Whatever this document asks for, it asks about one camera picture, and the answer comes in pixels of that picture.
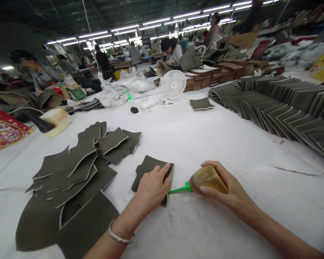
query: white table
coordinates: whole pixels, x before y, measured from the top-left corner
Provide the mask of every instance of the white table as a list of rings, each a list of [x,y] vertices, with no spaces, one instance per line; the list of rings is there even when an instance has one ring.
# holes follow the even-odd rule
[[[324,158],[301,143],[260,130],[212,101],[213,109],[193,111],[189,99],[204,98],[207,92],[208,88],[184,93],[172,107],[155,106],[137,114],[127,104],[76,113],[58,136],[49,139],[37,130],[0,151],[0,258],[63,258],[56,245],[30,253],[15,251],[16,227],[31,197],[24,191],[44,156],[75,146],[77,134],[96,121],[107,121],[109,131],[121,127],[142,132],[135,153],[110,165],[118,175],[105,194],[119,212],[134,195],[135,169],[146,155],[175,163],[172,189],[183,186],[203,161],[218,160],[266,213],[324,252]],[[226,207],[196,194],[171,195],[168,206],[149,215],[135,235],[122,258],[279,258]]]

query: silver bracelet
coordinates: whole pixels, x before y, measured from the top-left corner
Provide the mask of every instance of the silver bracelet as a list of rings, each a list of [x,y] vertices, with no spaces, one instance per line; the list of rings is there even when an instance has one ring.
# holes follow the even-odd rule
[[[115,221],[116,219],[113,219],[112,222],[109,224],[109,228],[108,228],[108,232],[109,232],[109,235],[115,240],[115,241],[118,241],[119,243],[122,243],[122,244],[125,244],[125,245],[129,245],[129,244],[132,244],[133,240],[134,240],[134,234],[132,236],[131,239],[123,239],[119,236],[117,236],[116,234],[114,234],[112,232],[112,224],[113,222]]]

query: plaid shirt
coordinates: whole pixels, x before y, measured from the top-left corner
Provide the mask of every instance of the plaid shirt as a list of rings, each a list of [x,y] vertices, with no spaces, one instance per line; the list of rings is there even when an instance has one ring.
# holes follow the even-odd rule
[[[54,80],[56,84],[63,85],[63,83],[61,83],[62,78],[60,74],[56,70],[52,69],[50,66],[42,66],[41,73],[31,72],[30,75],[32,77],[35,88],[38,87],[41,90],[45,89],[42,80],[46,82]]]

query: black shirt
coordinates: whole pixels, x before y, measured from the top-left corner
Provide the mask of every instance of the black shirt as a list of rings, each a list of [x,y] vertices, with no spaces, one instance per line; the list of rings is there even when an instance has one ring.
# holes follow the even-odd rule
[[[110,67],[108,64],[108,56],[106,53],[103,53],[102,51],[96,52],[96,60],[97,60],[97,63],[101,66],[102,71],[110,70]]]

